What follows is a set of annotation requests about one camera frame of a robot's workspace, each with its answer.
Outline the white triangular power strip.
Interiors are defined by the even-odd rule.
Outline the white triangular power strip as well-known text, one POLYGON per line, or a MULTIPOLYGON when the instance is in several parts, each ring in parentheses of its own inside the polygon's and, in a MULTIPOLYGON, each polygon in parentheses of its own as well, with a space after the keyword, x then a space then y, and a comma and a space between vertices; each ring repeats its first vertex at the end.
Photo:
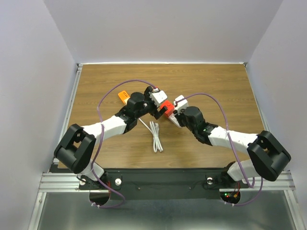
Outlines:
POLYGON ((176 125, 178 128, 182 128, 182 126, 179 124, 177 118, 175 117, 174 114, 171 114, 168 119, 174 124, 176 125))

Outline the red cube socket adapter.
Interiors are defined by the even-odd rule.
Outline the red cube socket adapter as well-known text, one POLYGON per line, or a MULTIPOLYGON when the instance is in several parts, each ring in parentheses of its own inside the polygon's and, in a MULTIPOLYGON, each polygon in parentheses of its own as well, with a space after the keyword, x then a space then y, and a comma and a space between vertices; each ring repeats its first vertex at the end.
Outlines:
POLYGON ((164 112, 164 115, 169 118, 172 114, 173 114, 173 111, 175 109, 174 105, 169 101, 169 100, 165 100, 161 105, 160 105, 160 108, 164 108, 166 107, 167 110, 164 112))

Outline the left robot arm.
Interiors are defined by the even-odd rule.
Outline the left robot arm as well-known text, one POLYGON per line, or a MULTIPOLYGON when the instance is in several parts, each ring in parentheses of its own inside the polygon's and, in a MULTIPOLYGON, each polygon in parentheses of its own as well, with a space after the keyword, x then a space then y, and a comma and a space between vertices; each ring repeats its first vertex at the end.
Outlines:
POLYGON ((88 177, 95 188, 103 188, 105 171, 91 158, 95 145, 101 147, 104 140, 131 131, 146 114, 159 119, 167 110, 163 105, 166 100, 164 91, 151 86, 144 93, 132 93, 109 119, 88 126, 71 125, 55 148, 54 157, 74 174, 88 177))

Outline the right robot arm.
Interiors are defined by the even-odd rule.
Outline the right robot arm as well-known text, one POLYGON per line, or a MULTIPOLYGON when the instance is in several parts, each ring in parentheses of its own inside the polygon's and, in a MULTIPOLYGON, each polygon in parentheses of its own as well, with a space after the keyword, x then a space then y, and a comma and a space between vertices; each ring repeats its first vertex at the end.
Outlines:
POLYGON ((233 151, 236 162, 221 174, 221 183, 226 187, 255 177, 274 182, 291 161, 291 155, 269 131, 248 134, 227 130, 206 122, 195 106, 176 108, 173 114, 178 124, 186 127, 200 143, 233 151))

